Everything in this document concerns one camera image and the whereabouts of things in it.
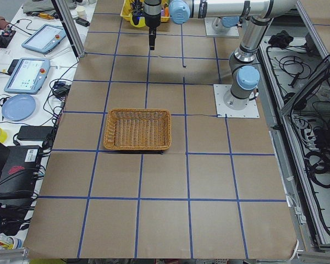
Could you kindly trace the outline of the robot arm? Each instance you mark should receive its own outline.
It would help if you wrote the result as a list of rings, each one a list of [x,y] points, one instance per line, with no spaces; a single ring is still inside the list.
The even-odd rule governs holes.
[[[169,1],[169,15],[176,24],[190,18],[249,17],[240,46],[230,57],[230,67],[251,64],[271,21],[294,7],[296,1]]]
[[[214,28],[232,28],[239,24],[240,17],[239,16],[223,16],[223,17],[217,17],[213,21],[213,27]]]

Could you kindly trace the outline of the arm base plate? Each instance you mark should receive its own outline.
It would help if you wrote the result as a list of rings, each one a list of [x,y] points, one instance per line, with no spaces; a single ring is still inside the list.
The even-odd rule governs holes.
[[[214,28],[213,21],[214,18],[205,18],[205,29],[206,29],[206,36],[208,37],[224,37],[224,38],[239,38],[239,31],[237,25],[231,28]]]
[[[214,84],[216,115],[219,118],[259,118],[256,100],[252,92],[249,98],[237,99],[231,93],[231,85]]]

